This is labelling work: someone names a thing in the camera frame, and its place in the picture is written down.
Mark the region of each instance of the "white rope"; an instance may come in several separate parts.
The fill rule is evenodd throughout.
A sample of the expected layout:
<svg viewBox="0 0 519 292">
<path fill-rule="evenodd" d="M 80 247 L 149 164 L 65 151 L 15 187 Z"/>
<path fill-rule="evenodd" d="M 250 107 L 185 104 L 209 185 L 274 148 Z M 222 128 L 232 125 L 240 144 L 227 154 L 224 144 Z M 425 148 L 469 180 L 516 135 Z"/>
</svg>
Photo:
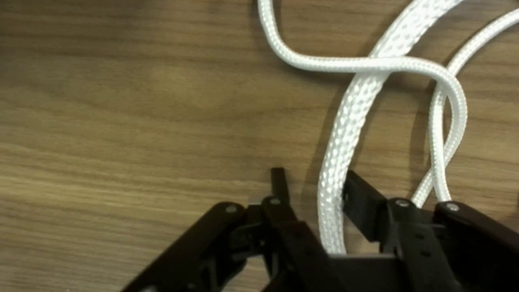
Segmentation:
<svg viewBox="0 0 519 292">
<path fill-rule="evenodd" d="M 258 0 L 260 8 L 260 21 L 263 26 L 263 31 L 266 34 L 266 39 L 274 50 L 274 54 L 287 62 L 289 65 L 308 70 L 308 71 L 323 71 L 323 73 L 370 73 L 380 78 L 385 78 L 388 73 L 393 71 L 411 71 L 430 76 L 440 83 L 443 91 L 448 94 L 451 106 L 453 106 L 453 115 L 459 119 L 459 128 L 453 135 L 464 133 L 466 120 L 467 120 L 467 107 L 464 104 L 464 91 L 458 80 L 450 75 L 443 67 L 420 60 L 420 59 L 411 59 L 411 57 L 401 57 L 401 59 L 346 59 L 346 57 L 313 57 L 313 55 L 304 55 L 297 54 L 292 49 L 289 49 L 278 33 L 278 24 L 274 18 L 274 8 L 273 0 Z M 443 13 L 425 13 L 427 16 L 435 16 L 437 20 Z M 364 109 L 362 112 L 349 112 L 352 106 Z M 342 239 L 342 185 L 346 179 L 346 172 L 352 157 L 352 149 L 346 149 L 344 144 L 357 144 L 360 128 L 365 122 L 365 115 L 370 109 L 370 101 L 362 99 L 346 99 L 342 101 L 339 107 L 339 114 L 336 117 L 333 138 L 330 141 L 323 172 L 320 177 L 320 230 L 321 230 L 321 240 L 323 245 L 330 253 L 346 253 L 344 248 L 344 239 Z M 438 135 L 441 128 L 432 128 L 433 135 Z M 443 195 L 443 198 L 450 198 L 450 192 L 446 187 L 445 179 L 445 164 L 443 162 L 443 144 L 438 140 L 433 140 L 433 149 L 438 149 L 433 153 L 433 167 L 437 175 L 437 187 L 438 193 Z"/>
<path fill-rule="evenodd" d="M 453 57 L 453 60 L 448 65 L 448 70 L 453 75 L 458 75 L 461 68 L 475 55 L 485 44 L 488 44 L 492 39 L 500 36 L 503 31 L 516 26 L 519 23 L 519 8 L 513 10 L 501 18 L 495 20 L 488 26 L 485 26 L 480 33 L 477 33 L 466 46 Z M 443 128 L 443 107 L 445 107 L 445 94 L 441 89 L 437 86 L 435 94 L 433 94 L 433 102 L 432 102 L 432 114 L 430 114 L 430 125 L 437 123 L 437 128 Z M 461 140 L 454 140 L 453 132 L 458 125 L 451 123 L 451 130 L 448 135 L 448 141 L 445 144 L 445 162 L 450 164 L 453 159 Z M 424 177 L 420 187 L 417 188 L 412 201 L 422 208 L 424 203 L 427 201 L 428 193 L 432 192 L 433 185 L 433 174 L 432 170 L 427 172 Z"/>
</svg>

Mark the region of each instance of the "wooden table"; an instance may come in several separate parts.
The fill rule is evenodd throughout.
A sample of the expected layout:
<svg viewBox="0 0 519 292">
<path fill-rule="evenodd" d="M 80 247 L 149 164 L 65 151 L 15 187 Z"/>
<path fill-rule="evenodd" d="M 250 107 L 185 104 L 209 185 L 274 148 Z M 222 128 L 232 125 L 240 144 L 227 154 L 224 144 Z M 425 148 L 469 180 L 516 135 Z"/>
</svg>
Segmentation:
<svg viewBox="0 0 519 292">
<path fill-rule="evenodd" d="M 286 41 L 367 55 L 409 2 L 279 3 Z M 412 55 L 445 63 L 514 0 L 471 0 Z M 519 229 L 519 31 L 461 73 L 471 120 L 450 167 L 456 200 Z M 289 169 L 313 227 L 315 185 L 351 76 L 289 68 L 255 2 L 0 0 L 0 290 L 119 290 L 209 206 L 269 193 Z M 409 196 L 427 166 L 432 83 L 398 75 L 352 169 Z M 352 250 L 364 250 L 349 229 Z M 258 290 L 260 263 L 229 290 Z"/>
</svg>

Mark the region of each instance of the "black metal bracket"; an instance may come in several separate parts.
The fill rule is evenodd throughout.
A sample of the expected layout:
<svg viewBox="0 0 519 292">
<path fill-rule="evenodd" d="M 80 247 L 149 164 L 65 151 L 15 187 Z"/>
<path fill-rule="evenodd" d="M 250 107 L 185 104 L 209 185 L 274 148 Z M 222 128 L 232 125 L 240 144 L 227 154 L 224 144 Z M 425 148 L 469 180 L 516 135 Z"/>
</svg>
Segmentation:
<svg viewBox="0 0 519 292">
<path fill-rule="evenodd" d="M 463 203 L 427 213 L 351 172 L 344 213 L 381 253 L 330 258 L 291 208 L 284 170 L 271 177 L 273 196 L 216 205 L 124 290 L 219 292 L 252 256 L 268 292 L 519 290 L 519 235 Z"/>
</svg>

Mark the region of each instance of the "wooden surface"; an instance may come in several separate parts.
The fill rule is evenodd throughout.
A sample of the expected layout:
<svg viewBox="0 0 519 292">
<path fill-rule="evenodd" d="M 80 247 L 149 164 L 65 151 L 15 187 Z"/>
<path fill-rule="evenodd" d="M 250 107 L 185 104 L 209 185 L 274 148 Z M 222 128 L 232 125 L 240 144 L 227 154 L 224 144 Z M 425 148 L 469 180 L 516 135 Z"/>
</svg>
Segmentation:
<svg viewBox="0 0 519 292">
<path fill-rule="evenodd" d="M 407 2 L 287 0 L 297 50 L 365 55 Z M 518 7 L 471 0 L 412 52 L 437 62 Z M 471 107 L 450 169 L 456 200 L 519 230 L 519 31 L 461 81 Z M 289 169 L 313 227 L 315 183 L 351 76 L 300 73 L 245 0 L 0 0 L 0 290 L 119 290 L 209 206 L 268 195 Z M 432 83 L 393 76 L 354 161 L 388 196 L 427 169 Z M 352 250 L 364 250 L 349 230 Z M 253 265 L 229 290 L 258 290 Z"/>
</svg>

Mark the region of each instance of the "wood grain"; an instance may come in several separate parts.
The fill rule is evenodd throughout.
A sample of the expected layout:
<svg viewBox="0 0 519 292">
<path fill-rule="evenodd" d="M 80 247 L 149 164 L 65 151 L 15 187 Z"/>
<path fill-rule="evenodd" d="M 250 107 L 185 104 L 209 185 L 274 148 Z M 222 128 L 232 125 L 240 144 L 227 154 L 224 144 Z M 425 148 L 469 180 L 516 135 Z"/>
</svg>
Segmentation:
<svg viewBox="0 0 519 292">
<path fill-rule="evenodd" d="M 292 0 L 279 16 L 297 50 L 365 55 L 406 5 Z M 463 3 L 412 55 L 446 62 L 514 7 Z M 471 120 L 450 167 L 456 200 L 516 230 L 518 33 L 461 73 Z M 315 227 L 349 80 L 279 62 L 255 2 L 0 0 L 0 290 L 120 290 L 214 203 L 266 195 L 273 166 L 289 169 L 294 208 Z M 354 169 L 388 196 L 411 195 L 428 166 L 430 93 L 398 75 L 372 110 Z M 229 290 L 265 282 L 255 263 Z"/>
</svg>

